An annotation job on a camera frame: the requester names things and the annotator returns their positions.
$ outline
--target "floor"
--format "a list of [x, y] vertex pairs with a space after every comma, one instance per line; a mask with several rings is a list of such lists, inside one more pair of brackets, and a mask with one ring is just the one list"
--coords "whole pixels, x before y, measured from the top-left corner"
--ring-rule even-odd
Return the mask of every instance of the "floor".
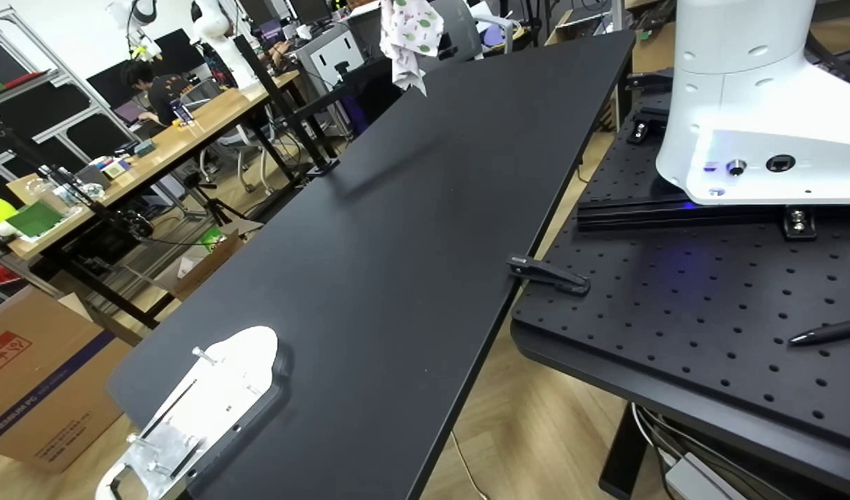
[[[850, 21], [822, 31], [832, 46], [850, 46]], [[640, 44], [637, 70], [671, 63], [674, 34]], [[583, 180], [594, 173], [611, 135], [597, 134], [586, 149], [582, 177], [568, 189], [562, 207], [546, 235], [553, 238]], [[250, 199], [239, 184], [221, 192], [225, 199]], [[464, 410], [449, 438], [425, 500], [600, 500], [597, 474], [625, 403], [610, 392], [522, 357], [503, 325]], [[96, 482], [125, 449], [133, 424], [122, 417], [67, 473], [49, 474], [0, 459], [0, 500], [79, 500], [92, 498]], [[640, 500], [664, 498], [660, 466], [646, 462], [637, 488]]]

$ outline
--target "black tabletop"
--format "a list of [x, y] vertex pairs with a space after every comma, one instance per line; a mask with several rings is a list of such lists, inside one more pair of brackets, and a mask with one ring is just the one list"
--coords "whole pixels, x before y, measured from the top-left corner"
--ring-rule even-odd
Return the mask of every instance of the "black tabletop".
[[201, 498], [412, 498], [472, 387], [610, 98], [631, 35], [458, 63], [428, 78], [307, 187], [125, 367], [147, 423], [212, 345], [274, 325], [293, 394]]
[[[660, 145], [610, 149], [582, 203], [679, 199]], [[850, 221], [817, 241], [782, 221], [583, 231], [569, 220], [549, 260], [593, 277], [583, 299], [528, 285], [522, 353], [772, 463], [850, 495], [850, 341], [786, 346], [850, 320]]]

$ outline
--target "shelf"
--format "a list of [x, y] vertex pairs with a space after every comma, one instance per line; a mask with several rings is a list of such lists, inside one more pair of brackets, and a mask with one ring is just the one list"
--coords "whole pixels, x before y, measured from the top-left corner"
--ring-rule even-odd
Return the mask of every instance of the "shelf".
[[4, 92], [0, 92], [0, 103], [15, 100], [15, 98], [21, 98], [21, 95], [37, 89], [37, 85], [43, 85], [43, 84], [49, 84], [49, 80], [54, 80], [54, 78], [56, 78], [56, 73], [32, 73], [32, 74], [25, 74], [21, 84], [12, 84], [10, 89], [4, 89]]

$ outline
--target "black metal plate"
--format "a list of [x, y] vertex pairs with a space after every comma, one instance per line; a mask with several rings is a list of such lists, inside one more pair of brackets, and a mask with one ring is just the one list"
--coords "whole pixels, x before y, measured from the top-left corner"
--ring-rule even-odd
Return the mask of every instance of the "black metal plate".
[[[617, 139], [583, 199], [671, 198], [653, 157]], [[850, 320], [850, 221], [822, 221], [817, 241], [772, 221], [572, 234], [549, 260], [590, 274], [593, 294], [528, 285], [517, 321], [850, 444], [850, 341], [786, 346]]]

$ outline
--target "person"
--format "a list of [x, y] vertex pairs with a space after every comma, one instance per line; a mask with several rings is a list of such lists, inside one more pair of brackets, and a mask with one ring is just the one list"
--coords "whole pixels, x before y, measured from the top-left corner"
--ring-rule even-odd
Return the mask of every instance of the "person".
[[129, 85], [144, 95], [144, 107], [140, 119], [169, 127], [176, 123], [174, 98], [178, 98], [187, 84], [178, 74], [156, 74], [150, 60], [136, 60], [129, 73]]

